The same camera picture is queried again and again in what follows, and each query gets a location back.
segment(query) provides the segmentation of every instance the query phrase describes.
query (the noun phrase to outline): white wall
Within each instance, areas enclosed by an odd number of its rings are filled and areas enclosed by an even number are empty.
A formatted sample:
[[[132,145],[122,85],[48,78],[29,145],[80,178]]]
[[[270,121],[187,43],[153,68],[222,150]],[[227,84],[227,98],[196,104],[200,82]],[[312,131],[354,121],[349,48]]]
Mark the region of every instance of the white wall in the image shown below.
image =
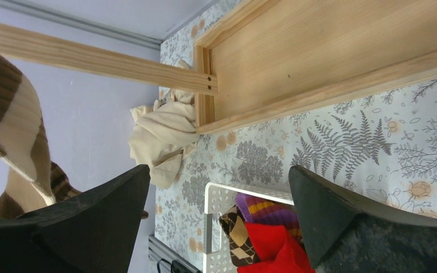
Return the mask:
[[[59,24],[0,9],[0,22],[150,59],[159,52],[101,37]],[[43,109],[51,157],[67,173],[74,187],[85,191],[133,167],[127,139],[133,128],[129,109],[152,105],[158,88],[136,82],[101,77],[45,65],[12,60],[36,88]],[[0,161],[0,194],[7,166]],[[154,232],[155,188],[150,187],[146,210],[130,265],[130,272],[147,267],[148,235]]]
[[[30,0],[80,18],[163,39],[212,0]]]

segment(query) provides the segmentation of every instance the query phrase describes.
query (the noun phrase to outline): beige cloth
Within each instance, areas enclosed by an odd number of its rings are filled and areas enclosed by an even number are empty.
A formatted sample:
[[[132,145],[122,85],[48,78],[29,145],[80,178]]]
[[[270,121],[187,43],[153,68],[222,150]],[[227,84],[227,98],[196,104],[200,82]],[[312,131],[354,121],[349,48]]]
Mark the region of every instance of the beige cloth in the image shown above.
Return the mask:
[[[151,183],[168,189],[175,181],[182,160],[196,147],[193,94],[172,90],[171,101],[131,110],[135,128],[128,140],[130,157],[150,167]]]

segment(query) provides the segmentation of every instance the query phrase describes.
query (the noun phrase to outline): crumpled fabric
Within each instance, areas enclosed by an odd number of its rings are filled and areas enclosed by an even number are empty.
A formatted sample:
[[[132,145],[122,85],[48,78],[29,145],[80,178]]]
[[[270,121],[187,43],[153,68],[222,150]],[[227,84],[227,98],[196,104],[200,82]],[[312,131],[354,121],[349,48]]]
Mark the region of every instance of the crumpled fabric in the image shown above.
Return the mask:
[[[135,127],[128,140],[130,157],[150,167],[151,183],[168,189],[175,181],[182,160],[196,148],[193,93],[170,91],[170,101],[131,109]]]
[[[239,267],[238,273],[315,273],[306,252],[284,226],[245,223],[261,262]]]

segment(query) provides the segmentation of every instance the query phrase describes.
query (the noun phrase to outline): wooden shelf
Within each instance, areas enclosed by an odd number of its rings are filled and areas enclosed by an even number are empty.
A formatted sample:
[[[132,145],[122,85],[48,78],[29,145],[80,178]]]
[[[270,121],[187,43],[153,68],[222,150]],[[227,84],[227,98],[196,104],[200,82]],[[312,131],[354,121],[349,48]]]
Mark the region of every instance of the wooden shelf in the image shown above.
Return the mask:
[[[195,44],[217,133],[437,77],[437,1],[248,0]]]

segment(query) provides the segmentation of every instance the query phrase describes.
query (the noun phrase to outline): ceiling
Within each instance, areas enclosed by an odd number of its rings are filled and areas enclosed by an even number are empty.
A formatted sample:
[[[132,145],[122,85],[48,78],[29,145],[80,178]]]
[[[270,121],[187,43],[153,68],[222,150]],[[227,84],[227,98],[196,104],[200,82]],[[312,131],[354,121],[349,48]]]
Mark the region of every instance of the ceiling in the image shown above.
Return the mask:
[[[37,5],[164,39],[213,0],[29,0]]]

